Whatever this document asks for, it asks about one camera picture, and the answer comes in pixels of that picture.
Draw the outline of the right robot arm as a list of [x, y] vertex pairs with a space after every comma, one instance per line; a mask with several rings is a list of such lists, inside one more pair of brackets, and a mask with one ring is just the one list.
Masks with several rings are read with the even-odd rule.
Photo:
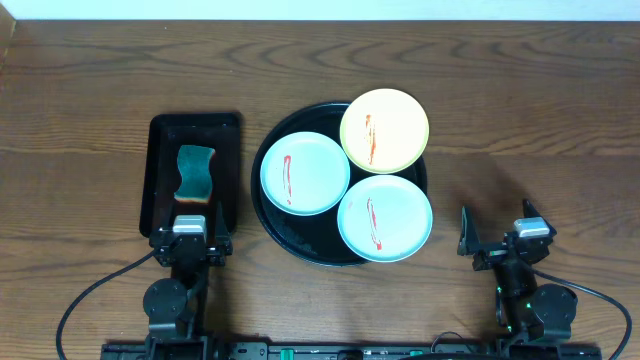
[[533, 265], [549, 255], [557, 231], [528, 200], [522, 201], [523, 217], [500, 242], [479, 239], [471, 210], [464, 206], [457, 254], [471, 256], [475, 271], [491, 270], [497, 282], [496, 317], [508, 335], [496, 341], [496, 353], [510, 357], [512, 349], [523, 352], [557, 346], [571, 337], [577, 295], [565, 286], [538, 285]]

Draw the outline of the yellow plate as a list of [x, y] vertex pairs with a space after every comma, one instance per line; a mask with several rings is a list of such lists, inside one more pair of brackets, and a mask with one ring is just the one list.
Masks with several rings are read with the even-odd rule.
[[429, 139], [425, 109], [406, 92], [381, 88], [357, 97], [345, 110], [340, 143], [359, 168], [391, 174], [420, 158]]

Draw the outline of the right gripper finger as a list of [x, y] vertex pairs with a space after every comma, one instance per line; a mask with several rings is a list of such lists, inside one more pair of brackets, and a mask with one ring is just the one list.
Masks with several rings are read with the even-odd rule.
[[534, 205], [528, 199], [522, 200], [522, 208], [523, 208], [524, 220], [528, 224], [547, 225], [547, 222], [544, 219], [544, 217], [538, 212], [538, 210], [534, 207]]
[[462, 227], [461, 235], [458, 243], [457, 254], [460, 256], [469, 256], [476, 254], [481, 249], [476, 226], [473, 222], [471, 210], [462, 207]]

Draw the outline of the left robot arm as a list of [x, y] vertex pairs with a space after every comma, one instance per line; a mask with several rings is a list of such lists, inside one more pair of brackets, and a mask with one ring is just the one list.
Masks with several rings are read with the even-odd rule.
[[233, 253], [231, 232], [221, 204], [214, 217], [177, 215], [149, 234], [158, 263], [168, 278], [146, 290], [143, 308], [149, 319], [145, 359], [223, 359], [226, 346], [205, 330], [209, 272], [223, 267]]

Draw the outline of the green scouring sponge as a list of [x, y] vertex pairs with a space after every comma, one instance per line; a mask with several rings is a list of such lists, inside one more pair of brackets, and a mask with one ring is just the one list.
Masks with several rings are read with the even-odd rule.
[[182, 145], [177, 167], [181, 178], [174, 198], [183, 203], [208, 203], [213, 192], [210, 164], [215, 150], [198, 145]]

